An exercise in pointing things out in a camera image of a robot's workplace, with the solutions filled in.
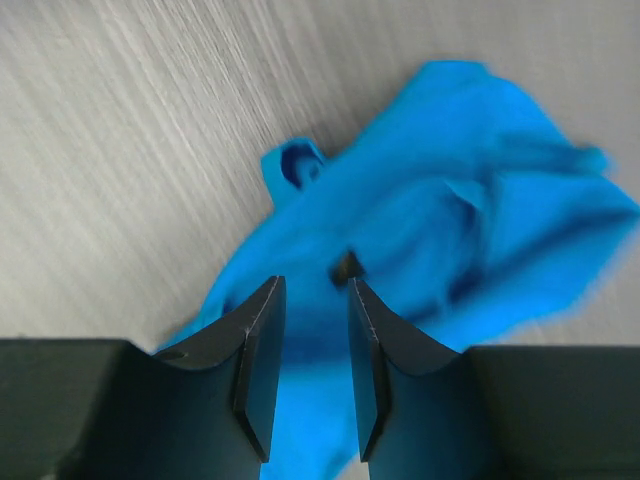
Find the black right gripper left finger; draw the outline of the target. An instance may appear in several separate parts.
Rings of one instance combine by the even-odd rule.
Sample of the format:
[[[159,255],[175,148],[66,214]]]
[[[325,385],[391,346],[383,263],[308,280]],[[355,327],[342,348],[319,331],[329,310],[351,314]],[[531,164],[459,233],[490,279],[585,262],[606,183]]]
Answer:
[[[273,277],[155,354],[120,339],[3,340],[2,477],[257,478],[285,311],[285,280]]]

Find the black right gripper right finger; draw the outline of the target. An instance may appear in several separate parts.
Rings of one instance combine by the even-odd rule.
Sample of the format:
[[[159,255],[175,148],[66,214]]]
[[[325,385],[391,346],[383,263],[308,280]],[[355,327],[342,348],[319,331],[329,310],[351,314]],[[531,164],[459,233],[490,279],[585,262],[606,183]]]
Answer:
[[[635,346],[455,352],[350,283],[360,457],[374,479],[635,479]]]

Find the blue t-shirt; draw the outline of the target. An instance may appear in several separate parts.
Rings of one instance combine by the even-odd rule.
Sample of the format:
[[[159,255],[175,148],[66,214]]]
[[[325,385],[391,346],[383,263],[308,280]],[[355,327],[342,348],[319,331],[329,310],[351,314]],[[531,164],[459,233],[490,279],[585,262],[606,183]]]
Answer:
[[[571,306],[639,224],[603,152],[572,144],[514,83],[470,61],[422,66],[333,158],[263,159],[273,213],[219,273],[185,339],[286,281],[264,479],[333,479],[358,449],[347,283],[363,279],[454,350]]]

